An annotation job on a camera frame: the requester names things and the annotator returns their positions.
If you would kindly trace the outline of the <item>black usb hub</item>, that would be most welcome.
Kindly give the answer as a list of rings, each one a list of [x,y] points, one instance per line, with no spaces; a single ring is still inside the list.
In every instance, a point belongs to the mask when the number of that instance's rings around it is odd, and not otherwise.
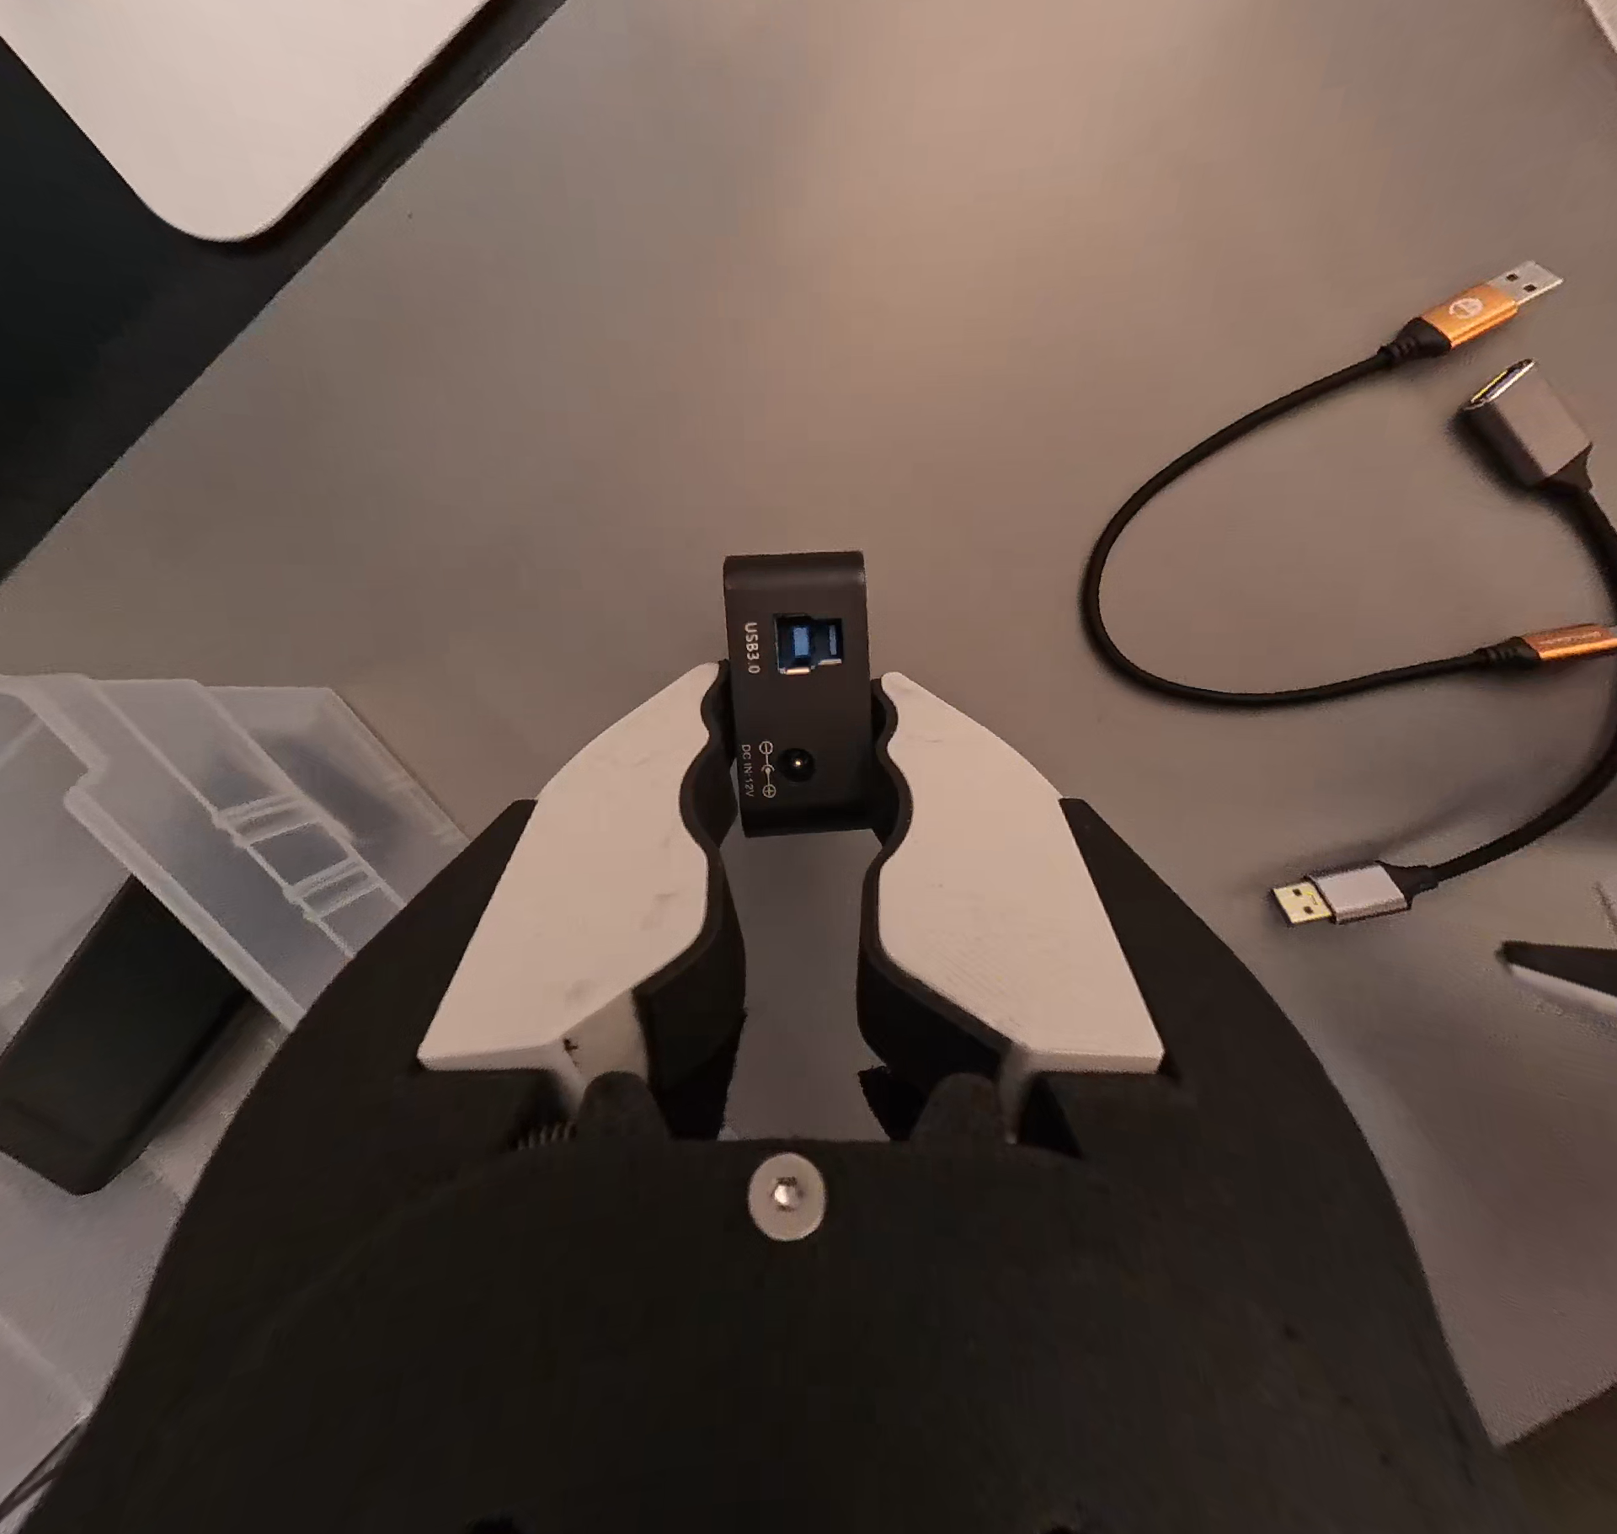
[[[167,1126],[257,1002],[138,879],[4,1044],[4,1156],[83,1198]]]
[[[876,724],[863,556],[729,556],[722,600],[744,835],[866,830]]]

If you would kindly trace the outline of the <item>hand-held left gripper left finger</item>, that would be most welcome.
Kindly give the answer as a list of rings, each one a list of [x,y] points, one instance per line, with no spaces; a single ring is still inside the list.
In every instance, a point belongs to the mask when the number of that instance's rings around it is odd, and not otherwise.
[[[700,663],[538,793],[417,1045],[425,1068],[700,1071],[738,1037],[729,710],[729,668]]]

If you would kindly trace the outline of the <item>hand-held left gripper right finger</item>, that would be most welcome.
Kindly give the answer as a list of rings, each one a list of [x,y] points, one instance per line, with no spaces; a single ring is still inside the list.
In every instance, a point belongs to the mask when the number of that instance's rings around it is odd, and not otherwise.
[[[876,697],[894,819],[862,921],[871,1050],[907,1076],[1152,1075],[1163,1037],[1057,785],[902,673]]]

